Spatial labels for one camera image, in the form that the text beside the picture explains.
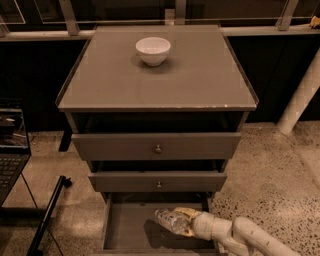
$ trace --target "concrete floor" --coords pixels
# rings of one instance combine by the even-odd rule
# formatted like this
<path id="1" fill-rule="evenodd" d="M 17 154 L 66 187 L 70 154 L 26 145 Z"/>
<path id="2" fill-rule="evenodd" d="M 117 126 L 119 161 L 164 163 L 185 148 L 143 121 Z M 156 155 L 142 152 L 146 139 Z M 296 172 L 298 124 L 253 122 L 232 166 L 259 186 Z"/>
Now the concrete floor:
<path id="1" fill-rule="evenodd" d="M 213 213 L 232 220 L 246 216 L 302 255 L 320 255 L 320 122 L 300 122 L 285 136 L 272 123 L 245 124 L 243 138 L 212 202 Z M 31 134 L 32 157 L 24 176 L 45 207 L 60 175 L 73 185 L 62 190 L 49 229 L 63 255 L 101 249 L 104 201 L 87 178 L 88 167 L 73 145 L 58 152 L 61 133 Z M 4 207 L 33 207 L 20 177 Z M 0 255 L 26 255 L 36 222 L 0 226 Z M 60 255 L 46 232 L 39 247 Z"/>

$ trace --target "ceramic bowl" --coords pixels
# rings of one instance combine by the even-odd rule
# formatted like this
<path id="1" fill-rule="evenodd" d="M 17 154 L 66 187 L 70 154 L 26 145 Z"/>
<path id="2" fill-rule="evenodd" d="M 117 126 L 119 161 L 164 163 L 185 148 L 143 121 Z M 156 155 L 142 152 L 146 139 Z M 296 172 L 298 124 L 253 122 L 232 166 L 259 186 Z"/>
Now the ceramic bowl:
<path id="1" fill-rule="evenodd" d="M 147 37 L 136 43 L 138 56 L 149 66 L 159 66 L 167 58 L 170 48 L 170 42 L 160 37 Z"/>

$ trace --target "white pole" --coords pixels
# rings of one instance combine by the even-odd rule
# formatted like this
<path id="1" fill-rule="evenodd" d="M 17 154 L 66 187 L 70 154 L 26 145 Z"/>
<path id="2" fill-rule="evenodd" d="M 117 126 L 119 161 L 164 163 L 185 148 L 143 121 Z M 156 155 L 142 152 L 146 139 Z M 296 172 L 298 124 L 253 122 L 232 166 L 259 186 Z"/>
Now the white pole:
<path id="1" fill-rule="evenodd" d="M 303 111 L 320 87 L 320 48 L 314 56 L 307 72 L 302 78 L 297 90 L 292 96 L 288 106 L 283 112 L 282 117 L 277 123 L 278 129 L 289 134 Z"/>

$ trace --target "open drawer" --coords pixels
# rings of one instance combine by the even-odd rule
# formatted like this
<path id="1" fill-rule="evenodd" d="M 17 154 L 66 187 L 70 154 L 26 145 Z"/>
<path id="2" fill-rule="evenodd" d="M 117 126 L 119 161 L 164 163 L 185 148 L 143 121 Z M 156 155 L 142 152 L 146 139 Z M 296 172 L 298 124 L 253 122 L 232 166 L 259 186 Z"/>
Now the open drawer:
<path id="1" fill-rule="evenodd" d="M 111 171 L 89 172 L 97 192 L 178 192 L 220 191 L 225 173 L 213 171 Z"/>
<path id="2" fill-rule="evenodd" d="M 85 161 L 230 159 L 240 133 L 74 134 Z"/>
<path id="3" fill-rule="evenodd" d="M 161 208 L 209 211 L 206 193 L 108 193 L 102 250 L 96 255 L 208 255 L 219 253 L 214 241 L 178 236 L 156 222 Z"/>

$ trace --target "drawer front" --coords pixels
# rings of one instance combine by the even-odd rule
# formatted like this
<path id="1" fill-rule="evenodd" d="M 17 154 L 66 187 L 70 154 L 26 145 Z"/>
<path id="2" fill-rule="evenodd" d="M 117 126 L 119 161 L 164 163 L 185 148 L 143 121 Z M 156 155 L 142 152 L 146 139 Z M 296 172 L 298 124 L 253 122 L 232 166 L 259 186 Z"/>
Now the drawer front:
<path id="1" fill-rule="evenodd" d="M 97 192 L 217 192 L 227 175 L 212 171 L 89 173 Z"/>
<path id="2" fill-rule="evenodd" d="M 74 134 L 86 161 L 230 159 L 240 133 Z"/>

